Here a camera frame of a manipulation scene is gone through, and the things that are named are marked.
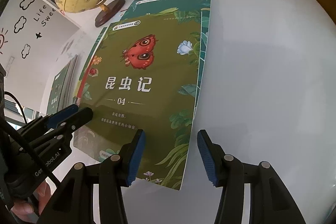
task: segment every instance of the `book cover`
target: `book cover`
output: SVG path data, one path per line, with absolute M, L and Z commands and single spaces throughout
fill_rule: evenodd
M 55 76 L 51 87 L 51 92 L 48 101 L 47 115 L 55 114 L 58 111 L 58 105 L 63 104 L 60 99 L 64 80 L 66 78 L 70 62 Z
M 60 94 L 60 103 L 58 104 L 58 109 L 57 111 L 60 111 L 62 109 L 64 109 L 65 107 L 67 107 L 69 104 L 69 89 L 70 89 L 70 85 L 71 85 L 71 81 L 72 81 L 72 76 L 73 76 L 73 72 L 74 72 L 74 68 L 76 65 L 76 61 L 77 61 L 77 55 L 75 55 L 70 62 L 68 63 L 68 71 L 66 74 L 66 77 L 64 79 L 64 83 L 63 83 L 63 87 L 62 87 L 62 91 Z
M 146 14 L 106 30 L 79 89 L 80 107 L 91 107 L 94 119 L 76 131 L 74 146 L 102 161 L 142 128 L 147 144 L 137 177 L 180 189 L 209 18 L 177 7 Z

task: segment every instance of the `globe stand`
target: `globe stand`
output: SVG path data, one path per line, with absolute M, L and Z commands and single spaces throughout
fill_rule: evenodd
M 97 15 L 95 20 L 95 26 L 100 27 L 108 22 L 120 9 L 124 6 L 125 0 L 114 0 L 111 3 L 105 5 L 101 4 L 101 12 Z

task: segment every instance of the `green book cover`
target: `green book cover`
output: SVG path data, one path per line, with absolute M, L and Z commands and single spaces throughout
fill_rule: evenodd
M 179 1 L 110 25 L 83 69 L 77 103 L 94 118 L 73 143 L 102 162 L 141 128 L 147 143 L 137 177 L 174 189 L 184 174 L 210 15 L 210 0 L 186 10 Z
M 70 62 L 55 76 L 51 87 L 51 92 L 48 101 L 47 114 L 55 114 L 57 112 L 58 104 L 61 102 L 60 95 L 64 85 Z

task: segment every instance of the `butterfly wing eyespot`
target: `butterfly wing eyespot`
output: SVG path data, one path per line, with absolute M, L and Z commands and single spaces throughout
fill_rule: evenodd
M 151 53 L 150 52 L 147 52 L 147 53 L 145 53 L 145 54 L 140 54 L 140 55 L 138 55 L 138 59 L 139 60 L 147 60 L 147 59 L 149 59 L 151 57 Z
M 149 45 L 150 42 L 151 42 L 150 39 L 146 39 L 146 40 L 141 41 L 141 42 L 139 43 L 139 45 L 144 47 L 144 46 Z

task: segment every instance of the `black cable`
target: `black cable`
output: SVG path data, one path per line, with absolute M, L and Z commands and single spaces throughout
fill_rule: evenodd
M 0 128 L 2 128 L 10 137 L 13 138 L 26 152 L 31 156 L 31 158 L 39 165 L 39 167 L 47 174 L 47 176 L 52 180 L 52 182 L 58 187 L 60 181 L 56 176 L 45 166 L 44 162 L 38 156 L 38 154 L 30 147 L 29 143 L 11 126 L 7 121 L 0 117 Z
M 23 120 L 25 120 L 25 123 L 28 124 L 28 123 L 27 123 L 27 119 L 26 119 L 26 115 L 23 113 L 23 108 L 22 108 L 22 106 L 20 105 L 19 101 L 16 99 L 16 97 L 15 97 L 13 94 L 11 94 L 10 92 L 8 92 L 8 91 L 5 91 L 5 95 L 8 95 L 8 96 L 11 97 L 12 99 L 14 99 L 14 101 L 18 104 L 18 106 L 19 106 L 19 108 L 20 108 L 20 110 L 21 110 L 22 116 L 23 116 Z

